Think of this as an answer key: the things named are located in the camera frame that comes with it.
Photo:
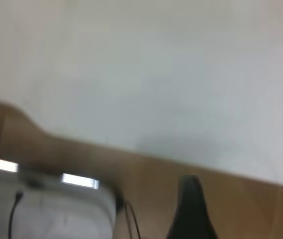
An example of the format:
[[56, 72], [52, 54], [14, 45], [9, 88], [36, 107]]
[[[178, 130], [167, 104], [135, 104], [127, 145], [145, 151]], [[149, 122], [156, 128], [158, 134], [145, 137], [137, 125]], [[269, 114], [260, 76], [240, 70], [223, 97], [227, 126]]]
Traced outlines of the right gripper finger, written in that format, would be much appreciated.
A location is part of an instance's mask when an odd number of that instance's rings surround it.
[[177, 207], [167, 234], [168, 239], [216, 239], [203, 188], [197, 176], [182, 176]]

